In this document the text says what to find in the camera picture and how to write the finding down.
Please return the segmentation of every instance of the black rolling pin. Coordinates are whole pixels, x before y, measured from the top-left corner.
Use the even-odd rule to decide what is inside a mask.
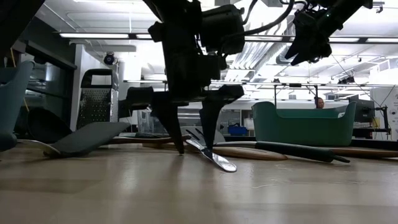
[[[312,159],[321,162],[332,162],[337,160],[340,162],[347,162],[349,160],[336,156],[335,153],[330,149],[321,149],[317,147],[301,146],[296,144],[286,144],[278,142],[219,142],[215,146],[225,147],[251,147],[255,149],[267,150],[270,152],[278,152],[288,156],[296,156],[305,159]]]

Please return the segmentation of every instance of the ceiling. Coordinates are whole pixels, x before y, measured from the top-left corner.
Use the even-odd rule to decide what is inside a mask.
[[[76,2],[76,0],[46,0],[37,17],[62,32],[147,32],[157,18],[142,1],[126,0],[131,3]],[[251,0],[241,0],[235,5],[247,8]],[[345,24],[344,29],[334,35],[398,36],[398,1],[384,0],[384,10],[361,8]],[[202,0],[203,10],[215,6],[215,0]],[[250,16],[247,29],[273,21],[284,8],[267,7],[258,1]],[[267,34],[286,33],[287,21]],[[164,73],[164,60],[160,43],[144,40],[92,40],[84,41],[87,49],[102,57],[110,47],[124,51],[136,51],[143,66],[144,75]],[[366,78],[379,63],[398,57],[398,45],[334,44],[333,56],[318,63],[301,63],[299,66],[277,63],[276,58],[286,44],[246,43],[241,54],[227,58],[231,68],[223,72],[225,81],[247,80],[269,82],[283,77],[287,82],[336,83],[344,75],[343,67],[358,78]]]

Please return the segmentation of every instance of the box grater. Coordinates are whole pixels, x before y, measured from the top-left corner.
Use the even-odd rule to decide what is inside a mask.
[[[109,76],[109,85],[93,85],[93,75]],[[111,69],[90,69],[81,81],[80,107],[77,129],[94,122],[118,122],[118,76]]]

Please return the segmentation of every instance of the utensil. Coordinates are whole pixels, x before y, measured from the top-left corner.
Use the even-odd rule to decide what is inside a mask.
[[[182,136],[183,140],[190,139],[189,134]],[[125,138],[125,137],[115,137],[109,140],[106,144],[166,144],[173,142],[172,138]]]
[[[37,147],[49,157],[83,156],[106,144],[129,126],[129,123],[123,122],[87,124],[51,146],[35,140],[18,140],[18,142]]]
[[[46,144],[55,143],[73,132],[57,115],[43,108],[29,111],[27,131],[32,139]]]
[[[381,159],[398,157],[397,151],[388,151],[383,149],[368,149],[358,147],[327,147],[337,156],[347,156],[365,159]]]
[[[226,172],[236,172],[237,168],[236,165],[232,162],[228,161],[222,156],[219,156],[213,152],[210,152],[209,149],[203,147],[198,141],[196,140],[186,140],[186,142],[199,150],[199,152],[204,155],[207,159],[209,159],[212,163],[216,166],[221,168]]]
[[[205,143],[201,127],[182,127],[183,133],[192,135],[192,138]],[[295,144],[285,144],[277,142],[225,142],[221,133],[216,131],[215,144],[219,147],[250,147],[255,149],[267,150],[270,152],[277,152],[288,156],[296,156],[305,159],[312,159],[321,162],[331,162],[337,160],[340,162],[349,162],[349,160],[336,156],[333,151],[329,149],[322,149],[319,147],[300,146]]]
[[[144,147],[152,147],[156,149],[177,150],[172,143],[167,144],[142,144]],[[185,149],[190,152],[197,152],[197,149],[190,144],[185,144]],[[265,150],[251,149],[246,147],[213,147],[213,152],[220,156],[234,157],[240,159],[255,159],[262,161],[284,161],[287,160],[285,155],[268,152]]]

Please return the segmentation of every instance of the camera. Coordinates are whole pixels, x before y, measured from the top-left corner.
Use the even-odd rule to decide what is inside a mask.
[[[104,63],[107,65],[114,65],[118,62],[117,58],[114,56],[114,52],[108,52],[106,53],[106,56],[104,58]]]

